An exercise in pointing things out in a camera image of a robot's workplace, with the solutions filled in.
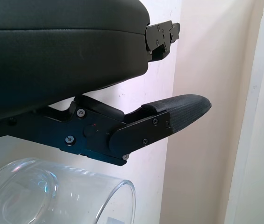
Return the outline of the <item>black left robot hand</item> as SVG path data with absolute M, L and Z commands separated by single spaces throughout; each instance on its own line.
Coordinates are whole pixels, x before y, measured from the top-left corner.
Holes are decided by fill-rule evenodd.
M 146 73 L 180 24 L 151 25 L 138 0 L 0 0 L 0 137 L 123 166 L 211 108 L 186 94 L 123 111 L 86 94 Z

